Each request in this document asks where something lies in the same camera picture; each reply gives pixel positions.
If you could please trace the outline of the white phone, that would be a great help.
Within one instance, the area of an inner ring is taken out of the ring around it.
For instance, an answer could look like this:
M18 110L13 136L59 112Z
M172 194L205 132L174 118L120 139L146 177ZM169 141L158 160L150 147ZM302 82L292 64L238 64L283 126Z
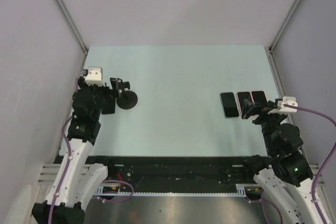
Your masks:
M239 117L237 103L232 92L224 92L220 94L224 116L227 119Z

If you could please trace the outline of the black round-base phone mount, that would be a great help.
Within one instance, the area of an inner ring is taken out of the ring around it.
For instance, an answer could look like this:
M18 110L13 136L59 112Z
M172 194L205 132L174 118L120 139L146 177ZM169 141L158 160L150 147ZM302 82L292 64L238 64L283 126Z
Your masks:
M120 78L110 78L111 96L116 99L119 108L129 110L134 108L138 102L138 96L131 91L130 82L124 82Z

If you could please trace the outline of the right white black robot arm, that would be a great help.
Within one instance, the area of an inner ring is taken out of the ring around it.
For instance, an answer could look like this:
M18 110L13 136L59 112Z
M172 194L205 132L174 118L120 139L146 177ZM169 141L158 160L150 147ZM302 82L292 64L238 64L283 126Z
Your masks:
M316 174L299 151L303 145L297 126L285 123L289 114L305 111L319 115L332 124L335 120L321 112L299 107L296 98L283 97L267 103L243 101L242 118L256 116L260 125L269 161L259 155L247 158L242 176L262 189L259 202L270 204L284 223L330 223L326 210L320 206L316 191L319 177L335 153L333 147Z

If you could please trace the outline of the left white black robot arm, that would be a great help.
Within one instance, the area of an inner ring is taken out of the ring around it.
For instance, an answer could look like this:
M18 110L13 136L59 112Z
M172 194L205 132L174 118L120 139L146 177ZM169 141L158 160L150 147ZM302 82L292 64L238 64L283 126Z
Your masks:
M80 86L72 97L72 115L65 137L67 150L55 181L42 203L35 203L32 215L37 223L83 223L87 205L101 182L115 178L116 169L95 163L82 174L96 142L105 107L115 112L118 91L107 86Z

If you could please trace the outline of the black phone stand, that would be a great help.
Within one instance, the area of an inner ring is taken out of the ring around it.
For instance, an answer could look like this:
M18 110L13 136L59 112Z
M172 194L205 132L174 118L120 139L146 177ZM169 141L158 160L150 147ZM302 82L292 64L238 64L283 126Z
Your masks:
M116 100L115 100L115 99L109 100L109 101L102 107L101 114L102 114L102 115L115 114L115 107L116 107Z

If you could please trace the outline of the pink phone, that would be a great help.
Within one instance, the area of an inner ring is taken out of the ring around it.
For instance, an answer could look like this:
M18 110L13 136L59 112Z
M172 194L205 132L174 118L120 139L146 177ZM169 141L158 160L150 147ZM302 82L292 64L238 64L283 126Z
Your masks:
M247 113L251 104L253 103L251 92L249 91L237 92L237 99L240 107L241 118L243 119L244 115Z
M266 98L264 91L261 91L261 90L252 91L251 95L252 95L253 101L255 103L259 103L263 108L268 105L268 100Z

